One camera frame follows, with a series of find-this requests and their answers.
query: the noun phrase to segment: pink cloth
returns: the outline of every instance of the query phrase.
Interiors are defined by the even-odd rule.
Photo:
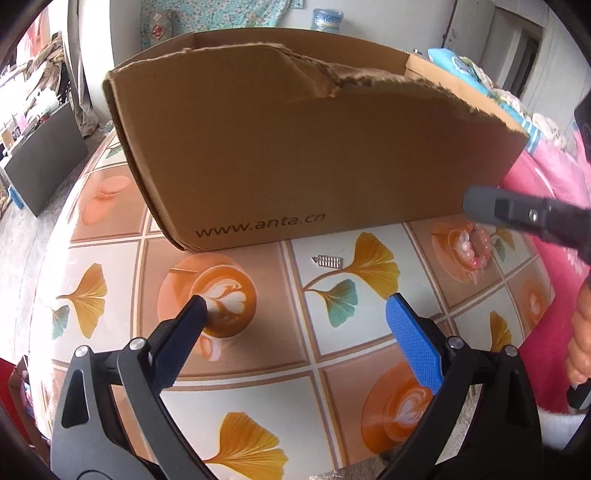
[[[583,140],[575,128],[577,156],[540,139],[533,155],[521,153],[501,183],[501,188],[539,197],[554,197],[563,202],[591,208],[591,166],[584,153]],[[589,267],[577,252],[550,245],[534,238],[556,296],[525,342],[519,348],[538,406],[566,413],[569,380],[564,361],[573,335],[570,319],[579,288]]]

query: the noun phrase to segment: patterned tablecloth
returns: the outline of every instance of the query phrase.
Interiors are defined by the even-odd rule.
[[[403,442],[431,396],[385,323],[391,293],[479,349],[520,345],[553,298],[532,243],[515,232],[485,227],[492,257],[480,269],[463,262],[467,226],[459,215],[181,252],[112,132],[66,202],[38,282],[30,378],[40,430],[51,437],[77,346],[120,349],[200,294],[212,325],[161,398],[219,478],[301,479]],[[342,257],[343,269],[319,267],[319,254]],[[115,397],[151,458],[124,391]]]

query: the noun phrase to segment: yellow ginkgo leaf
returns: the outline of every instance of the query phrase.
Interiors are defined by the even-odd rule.
[[[386,300],[398,291],[400,270],[394,255],[374,234],[362,232],[355,243],[353,262],[342,271],[357,275]]]
[[[99,323],[99,318],[105,312],[107,284],[103,276],[103,268],[92,264],[84,273],[78,288],[68,294],[60,295],[58,299],[68,299],[74,305],[80,330],[86,338],[90,338]]]
[[[244,412],[230,412],[220,428],[220,451],[205,463],[225,465],[252,480],[281,480],[287,457],[279,438]]]
[[[509,230],[497,227],[495,235],[501,237],[509,245],[509,248],[515,251],[515,241],[513,240],[513,234]]]
[[[511,331],[507,321],[494,310],[490,314],[491,352],[500,352],[505,345],[511,344]]]

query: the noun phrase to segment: black handle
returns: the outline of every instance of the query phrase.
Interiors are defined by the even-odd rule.
[[[591,378],[584,384],[576,387],[569,387],[566,392],[569,405],[577,410],[586,410],[591,405]]]

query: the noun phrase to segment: screw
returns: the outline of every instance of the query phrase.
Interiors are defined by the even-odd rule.
[[[138,338],[134,338],[133,340],[130,341],[129,348],[132,350],[141,350],[142,348],[144,348],[145,344],[146,344],[146,339],[138,337]]]
[[[88,347],[86,345],[82,345],[76,349],[74,355],[78,358],[85,356],[88,353]]]
[[[464,340],[459,337],[449,337],[447,339],[447,343],[450,347],[454,348],[455,350],[459,350],[464,346]]]
[[[507,345],[505,347],[505,353],[509,356],[517,356],[517,348],[515,348],[513,345]]]

